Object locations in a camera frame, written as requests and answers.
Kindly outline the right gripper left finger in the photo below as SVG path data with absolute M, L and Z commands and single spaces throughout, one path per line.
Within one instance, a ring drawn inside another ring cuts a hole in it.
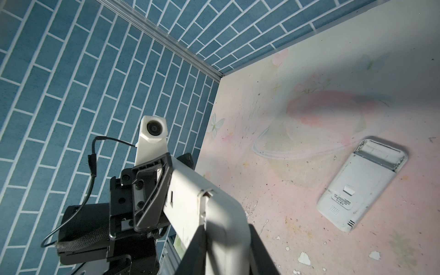
M 207 238 L 203 225 L 199 226 L 191 240 L 175 275 L 205 275 Z

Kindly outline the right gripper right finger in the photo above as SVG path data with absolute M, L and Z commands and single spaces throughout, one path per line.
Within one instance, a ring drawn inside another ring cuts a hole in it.
M 279 275 L 279 272 L 266 250 L 255 227 L 249 224 L 250 244 L 250 275 Z

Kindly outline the white remote control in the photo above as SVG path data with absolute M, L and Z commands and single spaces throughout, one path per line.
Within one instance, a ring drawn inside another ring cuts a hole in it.
M 319 213 L 339 230 L 352 231 L 407 160 L 407 150 L 400 145 L 364 139 L 318 200 Z
M 173 168 L 163 211 L 186 251 L 203 225 L 205 274 L 248 275 L 251 236 L 241 204 L 177 159 L 173 159 Z

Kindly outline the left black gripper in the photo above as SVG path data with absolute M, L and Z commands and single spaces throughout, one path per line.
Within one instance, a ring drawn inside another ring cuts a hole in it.
M 60 262 L 79 264 L 79 275 L 158 274 L 157 242 L 172 227 L 163 208 L 173 159 L 194 170 L 191 154 L 165 153 L 111 178 L 109 202 L 68 207 L 56 242 Z

